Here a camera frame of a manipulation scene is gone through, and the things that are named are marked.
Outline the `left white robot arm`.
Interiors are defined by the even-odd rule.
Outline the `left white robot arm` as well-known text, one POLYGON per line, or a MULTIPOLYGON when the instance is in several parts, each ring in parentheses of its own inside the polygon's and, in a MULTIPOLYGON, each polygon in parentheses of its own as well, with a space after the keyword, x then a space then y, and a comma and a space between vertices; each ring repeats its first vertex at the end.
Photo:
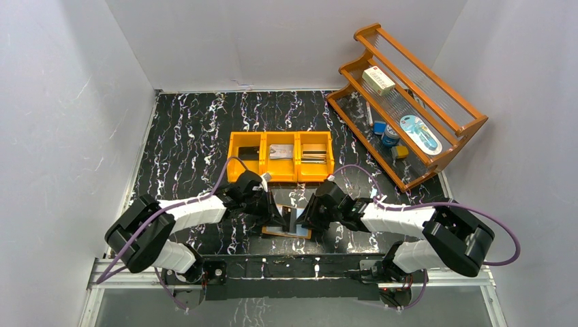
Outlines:
POLYGON ((202 256, 190 245, 172 242, 170 236, 242 214, 255 218, 256 225, 285 227, 266 183, 265 177, 246 170, 235 182, 205 196, 169 201, 140 196, 109 227, 104 240, 131 273, 154 267, 196 281, 203 272, 202 256))

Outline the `orange wooden shelf rack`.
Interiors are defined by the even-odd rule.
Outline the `orange wooden shelf rack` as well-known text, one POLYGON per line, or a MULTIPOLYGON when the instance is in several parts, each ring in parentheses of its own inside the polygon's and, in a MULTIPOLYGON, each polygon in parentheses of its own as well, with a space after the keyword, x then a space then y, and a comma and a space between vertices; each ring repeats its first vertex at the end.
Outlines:
POLYGON ((363 54, 339 68, 347 84, 330 93, 327 102, 396 186, 407 191, 442 172, 488 118, 380 24, 359 29, 354 39, 364 47, 363 54), (396 84, 383 96, 362 78, 363 71, 374 65, 396 84), (405 160, 394 159, 373 134, 365 122, 365 102, 371 105, 373 120, 384 121, 399 134, 400 144, 409 150, 405 160), (439 139, 443 147, 439 155, 425 154, 400 127, 399 121, 406 115, 420 117, 439 139))

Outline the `orange card stack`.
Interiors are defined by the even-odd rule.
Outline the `orange card stack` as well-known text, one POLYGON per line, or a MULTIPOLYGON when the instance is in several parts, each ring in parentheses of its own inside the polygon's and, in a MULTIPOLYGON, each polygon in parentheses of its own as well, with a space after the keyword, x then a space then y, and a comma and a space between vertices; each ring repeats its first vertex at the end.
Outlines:
POLYGON ((325 144, 302 144, 301 161, 312 164, 325 164, 327 147, 325 144))

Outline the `silver card stack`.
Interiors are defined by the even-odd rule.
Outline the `silver card stack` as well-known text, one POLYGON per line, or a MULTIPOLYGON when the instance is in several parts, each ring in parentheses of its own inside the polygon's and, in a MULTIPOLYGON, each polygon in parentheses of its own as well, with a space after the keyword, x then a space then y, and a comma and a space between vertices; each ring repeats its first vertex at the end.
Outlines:
POLYGON ((270 160, 293 159, 293 144, 271 144, 269 146, 270 160))

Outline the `orange card holder wallet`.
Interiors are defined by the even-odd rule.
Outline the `orange card holder wallet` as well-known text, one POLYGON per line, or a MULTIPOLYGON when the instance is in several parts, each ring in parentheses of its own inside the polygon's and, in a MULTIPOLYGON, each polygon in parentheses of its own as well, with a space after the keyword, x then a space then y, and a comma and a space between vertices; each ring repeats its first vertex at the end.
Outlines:
POLYGON ((277 209, 284 221, 285 226, 267 225, 262 227, 262 233, 273 236, 281 236, 288 238, 302 238, 309 240, 312 236, 312 231, 304 228, 297 219, 303 213, 303 208, 296 208, 291 206, 277 205, 277 209))

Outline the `dark grey credit card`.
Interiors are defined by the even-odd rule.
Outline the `dark grey credit card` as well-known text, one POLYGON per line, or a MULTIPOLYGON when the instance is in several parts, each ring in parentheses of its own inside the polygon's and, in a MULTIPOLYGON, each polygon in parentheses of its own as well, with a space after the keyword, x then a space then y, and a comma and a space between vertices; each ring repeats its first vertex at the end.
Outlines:
POLYGON ((284 220, 284 225, 282 226, 282 231, 285 233, 296 233, 296 220, 298 217, 298 208, 293 208, 289 206, 282 206, 282 218, 284 220))

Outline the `blue packaged cutter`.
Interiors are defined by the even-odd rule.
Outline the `blue packaged cutter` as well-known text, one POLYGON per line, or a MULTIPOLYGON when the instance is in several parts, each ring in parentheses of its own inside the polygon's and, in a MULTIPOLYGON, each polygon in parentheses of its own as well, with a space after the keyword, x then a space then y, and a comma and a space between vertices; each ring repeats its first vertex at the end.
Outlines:
POLYGON ((418 116, 406 115, 399 121, 400 127, 427 155, 439 155, 442 152, 442 143, 431 132, 428 126, 418 116))

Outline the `orange three-compartment bin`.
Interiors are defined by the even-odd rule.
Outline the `orange three-compartment bin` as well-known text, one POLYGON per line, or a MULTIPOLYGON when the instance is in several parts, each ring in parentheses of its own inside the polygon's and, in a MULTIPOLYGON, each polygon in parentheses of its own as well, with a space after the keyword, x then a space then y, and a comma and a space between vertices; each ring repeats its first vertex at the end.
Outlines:
POLYGON ((268 173, 274 183, 322 182, 334 172, 332 137, 328 131, 235 131, 228 149, 228 181, 245 170, 268 173))

